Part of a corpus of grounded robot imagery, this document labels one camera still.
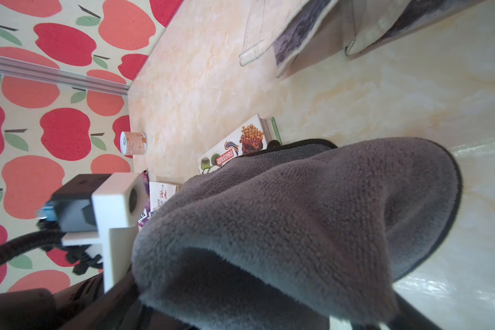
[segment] gray fleece blanket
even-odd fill
[[[442,147],[310,140],[193,177],[143,227],[141,300],[201,329],[328,329],[398,313],[392,282],[445,238],[460,172]]]

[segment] beige marble tile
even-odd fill
[[[181,183],[255,114],[275,116],[283,142],[439,142],[463,171],[460,215],[396,290],[444,328],[495,328],[495,0],[352,60],[339,51],[299,70],[305,54],[280,79],[271,52],[238,65],[249,7],[182,4],[129,92],[132,130],[153,140],[134,169]]]

